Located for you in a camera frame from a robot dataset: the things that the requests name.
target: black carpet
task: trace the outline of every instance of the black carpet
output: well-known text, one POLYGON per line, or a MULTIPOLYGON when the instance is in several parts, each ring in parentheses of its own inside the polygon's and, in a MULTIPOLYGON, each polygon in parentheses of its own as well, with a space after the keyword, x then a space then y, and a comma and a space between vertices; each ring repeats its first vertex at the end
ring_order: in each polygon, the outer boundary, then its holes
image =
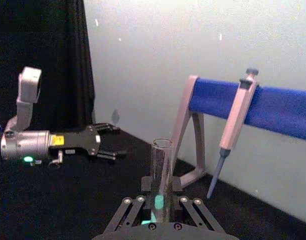
MULTIPOLYGON (((110 165, 84 157, 64 159, 61 169, 0 163, 0 239, 90 240, 101 234, 124 197, 141 193, 150 172, 150 146, 127 133, 102 136, 107 150, 128 148, 110 165)), ((193 169, 178 161, 176 175, 193 169)), ((306 223, 219 181, 206 200, 211 177, 184 189, 201 198, 224 230, 241 240, 306 240, 306 223)))

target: clear plastic tube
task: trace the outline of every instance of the clear plastic tube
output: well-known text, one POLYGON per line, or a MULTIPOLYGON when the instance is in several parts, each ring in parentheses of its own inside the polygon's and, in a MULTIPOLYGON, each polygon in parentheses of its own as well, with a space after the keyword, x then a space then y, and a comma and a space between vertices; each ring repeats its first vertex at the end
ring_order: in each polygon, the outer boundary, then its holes
POLYGON ((172 155, 173 143, 159 138, 151 143, 151 222, 170 221, 172 198, 172 155))

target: black curtain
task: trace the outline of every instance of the black curtain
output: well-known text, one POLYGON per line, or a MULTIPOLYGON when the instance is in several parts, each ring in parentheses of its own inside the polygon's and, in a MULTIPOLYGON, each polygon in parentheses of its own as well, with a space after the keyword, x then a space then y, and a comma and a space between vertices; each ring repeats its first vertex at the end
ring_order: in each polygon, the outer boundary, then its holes
POLYGON ((18 74, 42 69, 30 129, 92 123, 94 85, 82 0, 0 0, 0 123, 16 115, 18 74))

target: white wall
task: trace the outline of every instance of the white wall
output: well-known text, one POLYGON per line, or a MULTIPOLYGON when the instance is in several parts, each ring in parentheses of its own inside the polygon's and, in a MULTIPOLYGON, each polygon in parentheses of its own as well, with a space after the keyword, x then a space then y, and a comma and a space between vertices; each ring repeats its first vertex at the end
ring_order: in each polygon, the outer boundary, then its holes
MULTIPOLYGON (((305 0, 87 0, 98 122, 150 142, 171 137, 190 74, 238 82, 247 67, 263 86, 306 89, 305 0)), ((225 120, 208 116, 213 173, 225 120)), ((180 157, 195 163, 192 123, 180 157)), ((243 127, 220 178, 306 221, 306 142, 243 127)))

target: yellow warning label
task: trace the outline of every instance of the yellow warning label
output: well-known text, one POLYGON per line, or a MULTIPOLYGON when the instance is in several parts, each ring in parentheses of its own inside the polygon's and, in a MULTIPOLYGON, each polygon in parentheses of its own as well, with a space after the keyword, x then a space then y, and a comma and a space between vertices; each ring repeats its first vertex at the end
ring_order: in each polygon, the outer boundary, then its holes
POLYGON ((64 145, 64 136, 51 135, 51 146, 64 145))

